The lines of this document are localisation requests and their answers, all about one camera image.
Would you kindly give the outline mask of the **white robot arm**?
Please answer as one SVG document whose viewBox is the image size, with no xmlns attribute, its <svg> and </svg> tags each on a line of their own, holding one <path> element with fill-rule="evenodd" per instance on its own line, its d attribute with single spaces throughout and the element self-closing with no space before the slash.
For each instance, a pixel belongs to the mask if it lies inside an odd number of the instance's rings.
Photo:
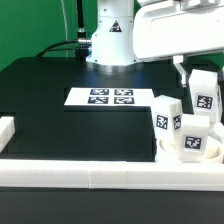
<svg viewBox="0 0 224 224">
<path fill-rule="evenodd" d="M 97 0 L 97 9 L 87 57 L 95 69 L 171 59 L 185 77 L 185 57 L 224 51 L 224 0 Z"/>
</svg>

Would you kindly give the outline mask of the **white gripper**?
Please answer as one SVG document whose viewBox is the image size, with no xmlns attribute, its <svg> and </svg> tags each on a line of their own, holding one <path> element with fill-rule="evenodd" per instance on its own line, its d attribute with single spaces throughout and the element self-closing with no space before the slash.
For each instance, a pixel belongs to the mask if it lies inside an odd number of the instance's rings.
<svg viewBox="0 0 224 224">
<path fill-rule="evenodd" d="M 224 50 L 224 0 L 137 0 L 133 49 L 142 61 L 173 57 L 187 86 L 183 55 Z M 224 67 L 217 72 L 224 87 Z"/>
</svg>

